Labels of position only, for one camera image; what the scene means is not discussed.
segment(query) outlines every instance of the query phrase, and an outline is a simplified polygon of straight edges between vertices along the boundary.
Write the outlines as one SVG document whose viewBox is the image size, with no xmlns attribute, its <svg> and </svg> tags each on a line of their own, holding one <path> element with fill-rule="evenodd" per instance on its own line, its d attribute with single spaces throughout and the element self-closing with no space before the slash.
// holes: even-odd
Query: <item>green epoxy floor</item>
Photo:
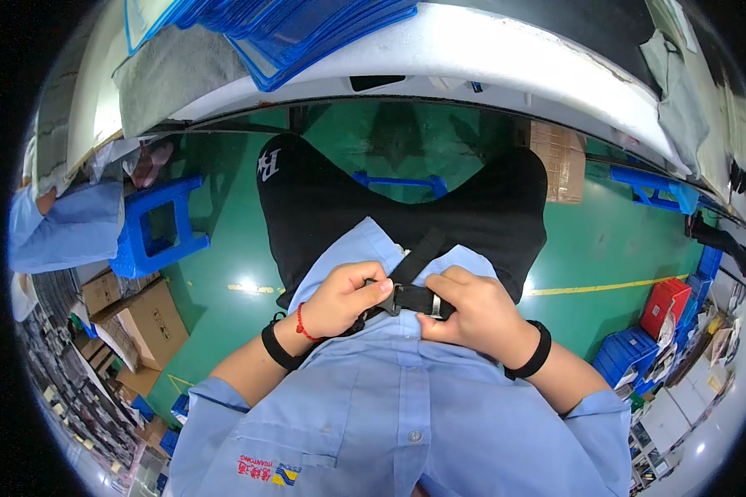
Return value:
<svg viewBox="0 0 746 497">
<path fill-rule="evenodd" d="M 511 133 L 508 119 L 498 114 L 439 104 L 354 101 L 315 106 L 308 116 L 305 138 L 347 173 L 439 174 L 450 189 L 497 154 L 497 144 L 503 142 L 499 137 Z M 249 120 L 284 126 L 286 112 L 261 111 Z M 191 333 L 148 399 L 169 422 L 175 422 L 169 409 L 178 388 L 184 392 L 186 383 L 205 379 L 216 363 L 258 334 L 279 311 L 275 300 L 281 282 L 256 189 L 257 156 L 269 138 L 186 136 L 165 173 L 205 176 L 205 185 L 190 195 L 189 209 L 194 229 L 211 237 L 209 249 L 162 271 Z M 608 152 L 594 140 L 588 149 Z M 430 198 L 420 188 L 379 192 L 405 202 Z M 681 214 L 633 204 L 630 188 L 611 181 L 608 168 L 599 164 L 586 166 L 582 203 L 548 203 L 544 223 L 547 245 L 528 276 L 527 289 L 625 284 L 686 274 L 696 268 L 702 253 L 702 246 L 684 237 Z M 239 283 L 272 292 L 228 289 Z M 637 285 L 524 297 L 519 309 L 525 317 L 545 323 L 558 343 L 590 361 L 606 335 L 637 323 L 650 289 Z"/>
</svg>

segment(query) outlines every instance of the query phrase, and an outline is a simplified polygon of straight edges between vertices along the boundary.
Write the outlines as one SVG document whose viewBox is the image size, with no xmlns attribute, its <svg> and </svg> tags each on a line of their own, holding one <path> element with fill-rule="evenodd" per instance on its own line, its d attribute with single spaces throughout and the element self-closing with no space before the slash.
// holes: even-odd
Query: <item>black pants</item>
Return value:
<svg viewBox="0 0 746 497">
<path fill-rule="evenodd" d="M 703 245 L 712 246 L 726 252 L 735 259 L 737 269 L 746 278 L 746 247 L 739 244 L 733 236 L 723 230 L 705 224 L 702 214 L 698 213 L 690 229 L 691 238 Z"/>
<path fill-rule="evenodd" d="M 404 248 L 436 226 L 448 240 L 440 254 L 457 244 L 480 253 L 515 303 L 547 241 L 547 172 L 528 149 L 487 163 L 438 200 L 401 204 L 358 184 L 304 138 L 281 134 L 260 151 L 257 188 L 285 309 L 318 257 L 368 215 Z"/>
</svg>

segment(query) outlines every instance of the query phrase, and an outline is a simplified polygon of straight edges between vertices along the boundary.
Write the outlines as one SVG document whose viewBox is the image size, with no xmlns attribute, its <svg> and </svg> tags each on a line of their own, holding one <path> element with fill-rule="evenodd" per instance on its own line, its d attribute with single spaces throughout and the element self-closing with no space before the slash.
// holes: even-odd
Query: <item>hand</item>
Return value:
<svg viewBox="0 0 746 497">
<path fill-rule="evenodd" d="M 418 314 L 422 339 L 455 343 L 490 355 L 509 369 L 527 363 L 539 333 L 517 311 L 506 289 L 493 277 L 481 277 L 457 265 L 429 274 L 426 287 L 456 307 L 443 322 Z"/>
<path fill-rule="evenodd" d="M 52 204 L 55 204 L 56 202 L 57 194 L 58 190 L 56 190 L 56 187 L 52 187 L 49 192 L 36 199 L 36 208 L 39 209 L 41 215 L 47 215 L 47 213 L 50 212 Z"/>
<path fill-rule="evenodd" d="M 365 286 L 368 278 L 378 283 Z M 339 265 L 301 307 L 301 323 L 312 338 L 337 336 L 390 293 L 392 280 L 378 261 Z"/>
</svg>

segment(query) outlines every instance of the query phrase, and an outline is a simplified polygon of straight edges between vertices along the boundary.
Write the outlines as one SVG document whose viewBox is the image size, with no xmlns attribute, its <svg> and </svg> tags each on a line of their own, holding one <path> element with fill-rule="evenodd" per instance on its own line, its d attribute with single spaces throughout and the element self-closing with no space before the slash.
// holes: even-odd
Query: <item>gray cloth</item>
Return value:
<svg viewBox="0 0 746 497">
<path fill-rule="evenodd" d="M 248 74 L 223 35 L 200 25 L 162 29 L 114 72 L 125 138 Z"/>
<path fill-rule="evenodd" d="M 677 148 L 683 164 L 693 177 L 701 175 L 696 152 L 710 133 L 706 116 L 699 105 L 694 83 L 685 68 L 685 61 L 674 44 L 666 41 L 656 30 L 652 38 L 641 45 L 641 53 L 649 70 L 663 90 L 663 99 L 658 105 L 660 127 Z"/>
</svg>

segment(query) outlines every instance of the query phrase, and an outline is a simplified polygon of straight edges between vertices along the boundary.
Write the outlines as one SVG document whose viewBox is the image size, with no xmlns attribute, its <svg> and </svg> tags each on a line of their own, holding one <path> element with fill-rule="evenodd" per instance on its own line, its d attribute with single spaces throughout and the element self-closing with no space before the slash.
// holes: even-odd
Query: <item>red string bracelet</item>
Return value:
<svg viewBox="0 0 746 497">
<path fill-rule="evenodd" d="M 304 336 L 306 336 L 309 341 L 318 343 L 320 340 L 315 340 L 312 338 L 308 333 L 307 330 L 304 329 L 304 324 L 301 323 L 301 306 L 304 305 L 304 302 L 300 303 L 298 305 L 298 309 L 296 309 L 296 317 L 298 318 L 298 324 L 296 324 L 296 333 L 303 333 Z"/>
</svg>

